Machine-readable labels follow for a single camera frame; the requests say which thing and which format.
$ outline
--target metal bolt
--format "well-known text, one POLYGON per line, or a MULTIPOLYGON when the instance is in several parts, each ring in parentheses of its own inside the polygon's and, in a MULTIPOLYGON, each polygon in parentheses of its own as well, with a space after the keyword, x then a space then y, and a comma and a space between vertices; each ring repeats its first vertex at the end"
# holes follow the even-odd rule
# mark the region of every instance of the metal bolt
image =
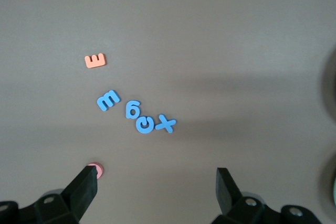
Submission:
POLYGON ((291 207, 289 208, 289 211, 292 215, 294 216, 298 216, 298 217, 301 217, 303 215, 303 213, 301 212, 300 209, 296 208, 296 207, 291 207))
POLYGON ((257 205, 256 201, 254 199, 248 198, 245 200, 246 204, 252 207, 255 207, 257 205))
POLYGON ((8 205, 0 206, 0 212, 7 210, 7 208, 8 208, 8 205))
POLYGON ((43 201, 43 203, 44 204, 48 204, 48 203, 50 203, 50 202, 53 202, 54 201, 54 197, 48 197, 48 198, 46 198, 44 201, 43 201))

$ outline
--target blue foam letter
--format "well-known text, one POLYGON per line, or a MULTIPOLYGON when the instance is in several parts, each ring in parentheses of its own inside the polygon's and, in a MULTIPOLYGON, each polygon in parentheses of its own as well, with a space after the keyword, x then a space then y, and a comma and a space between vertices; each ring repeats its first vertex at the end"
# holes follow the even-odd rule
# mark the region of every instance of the blue foam letter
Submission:
POLYGON ((172 126, 176 124, 176 120, 171 119, 171 120, 168 121, 164 114, 160 114, 159 119, 160 119, 161 123, 157 124, 155 126, 155 129, 156 130, 161 130, 163 128, 166 128, 168 133, 173 133, 174 129, 173 129, 172 126))
POLYGON ((139 101, 129 101, 126 104, 126 118, 127 119, 137 119, 140 116, 141 110, 138 107, 140 105, 139 101))
POLYGON ((154 120, 150 116, 141 116, 137 119, 136 129, 142 134, 148 134, 154 129, 154 120))
POLYGON ((108 107, 112 107, 114 105, 113 102, 120 102, 120 97, 114 90, 110 90, 97 100, 97 104, 102 111, 106 111, 108 107))

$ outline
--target letter m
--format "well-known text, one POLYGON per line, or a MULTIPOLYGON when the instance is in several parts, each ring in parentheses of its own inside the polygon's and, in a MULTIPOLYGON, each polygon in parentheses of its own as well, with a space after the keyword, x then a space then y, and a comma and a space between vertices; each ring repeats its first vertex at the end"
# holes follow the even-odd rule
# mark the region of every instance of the letter m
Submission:
POLYGON ((112 107, 114 102, 120 102, 120 97, 114 90, 110 90, 97 100, 97 104, 102 111, 106 111, 108 107, 112 107))

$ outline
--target letter x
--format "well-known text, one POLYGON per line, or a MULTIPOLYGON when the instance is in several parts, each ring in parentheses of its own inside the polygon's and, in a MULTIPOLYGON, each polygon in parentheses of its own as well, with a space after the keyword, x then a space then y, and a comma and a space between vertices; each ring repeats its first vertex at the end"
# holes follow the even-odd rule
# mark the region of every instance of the letter x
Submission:
POLYGON ((168 133, 173 133, 174 129, 173 129, 172 126, 176 124, 176 120, 171 119, 171 120, 168 121, 164 114, 160 114, 159 119, 160 119, 161 123, 157 124, 155 126, 155 129, 156 130, 161 130, 163 128, 166 128, 168 133))

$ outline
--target orange foam letter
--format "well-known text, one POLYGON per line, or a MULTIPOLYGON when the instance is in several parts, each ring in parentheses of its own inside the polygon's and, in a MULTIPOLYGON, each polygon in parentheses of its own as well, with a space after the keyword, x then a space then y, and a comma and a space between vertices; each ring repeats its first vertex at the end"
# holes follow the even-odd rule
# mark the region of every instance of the orange foam letter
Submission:
POLYGON ((100 53, 92 56, 85 56, 85 64, 88 68, 96 68, 106 65, 105 55, 100 53))

